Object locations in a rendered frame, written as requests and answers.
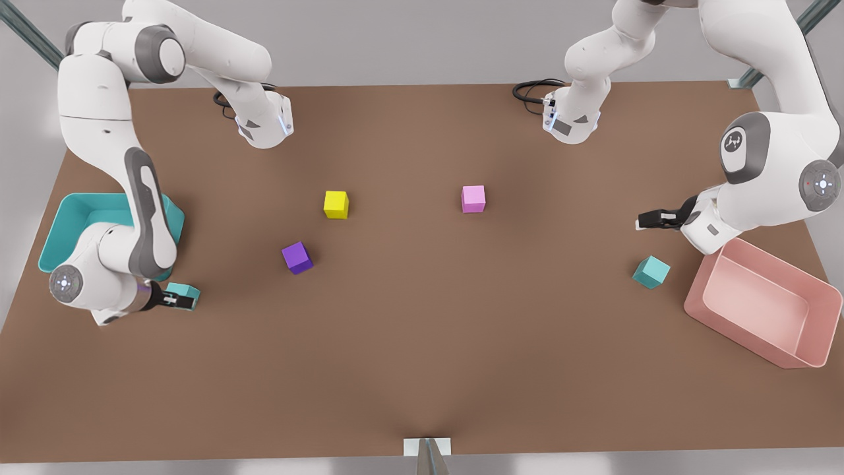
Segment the teal blue cube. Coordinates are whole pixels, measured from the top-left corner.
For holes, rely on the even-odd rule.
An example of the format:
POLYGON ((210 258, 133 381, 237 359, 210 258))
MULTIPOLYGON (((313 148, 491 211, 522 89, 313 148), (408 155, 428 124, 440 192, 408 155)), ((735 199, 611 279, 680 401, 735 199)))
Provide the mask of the teal blue cube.
POLYGON ((193 311, 198 303, 201 292, 199 289, 187 284, 169 282, 163 293, 164 305, 175 309, 186 309, 193 311))
POLYGON ((664 283, 670 269, 669 265, 650 255, 638 265, 632 277, 645 288, 654 289, 664 283))

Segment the teal plastic bin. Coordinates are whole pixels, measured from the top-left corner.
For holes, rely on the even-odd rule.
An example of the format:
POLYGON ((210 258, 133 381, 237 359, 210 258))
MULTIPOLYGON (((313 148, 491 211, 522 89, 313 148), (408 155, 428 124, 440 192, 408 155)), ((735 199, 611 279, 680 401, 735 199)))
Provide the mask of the teal plastic bin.
MULTIPOLYGON (((171 232, 175 244, 178 245, 185 222, 185 213, 167 196, 161 195, 161 208, 165 214, 166 224, 171 232)), ((77 254, 76 245, 82 234, 89 226, 96 223, 109 223, 100 228, 108 230, 115 225, 133 227, 133 217, 129 208, 129 199, 124 193, 69 193, 61 199, 50 232, 38 261, 42 272, 52 274, 60 265, 69 264, 70 259, 77 254)), ((85 269, 82 276, 95 276, 97 283, 103 283, 112 278, 127 276, 98 265, 93 269, 85 269)))

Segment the pink plastic bin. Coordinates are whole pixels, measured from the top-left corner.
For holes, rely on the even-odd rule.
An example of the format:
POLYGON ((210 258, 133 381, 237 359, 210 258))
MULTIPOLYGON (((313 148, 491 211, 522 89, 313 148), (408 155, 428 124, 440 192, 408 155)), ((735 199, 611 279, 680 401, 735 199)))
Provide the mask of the pink plastic bin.
POLYGON ((706 255, 688 316, 781 369, 826 364, 844 306, 829 283, 739 238, 706 255))

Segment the purple cube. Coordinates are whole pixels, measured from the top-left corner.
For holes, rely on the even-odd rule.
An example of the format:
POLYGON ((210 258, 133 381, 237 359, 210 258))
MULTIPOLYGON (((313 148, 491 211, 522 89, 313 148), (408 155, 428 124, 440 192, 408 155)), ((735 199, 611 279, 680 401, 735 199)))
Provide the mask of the purple cube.
POLYGON ((296 243, 284 247, 281 253, 286 267, 293 274, 301 274, 314 267, 313 259, 310 257, 302 241, 296 241, 296 243))

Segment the silver frame post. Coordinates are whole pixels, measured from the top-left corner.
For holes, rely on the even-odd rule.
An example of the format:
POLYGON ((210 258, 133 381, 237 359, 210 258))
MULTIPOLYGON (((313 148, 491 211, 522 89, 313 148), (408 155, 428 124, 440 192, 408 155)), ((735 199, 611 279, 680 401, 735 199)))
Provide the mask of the silver frame post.
MULTIPOLYGON (((810 4, 796 17, 796 24, 802 35, 807 36, 817 25, 826 18, 842 0, 812 0, 810 4)), ((727 79, 730 89, 753 89, 764 77, 763 73, 750 67, 741 77, 727 79)))
POLYGON ((416 457, 415 475, 451 475, 444 458, 451 454, 450 438, 403 439, 403 455, 416 457))
POLYGON ((0 0, 0 20, 6 24, 24 43, 32 48, 52 69, 58 71, 64 53, 55 46, 20 12, 11 0, 0 0))

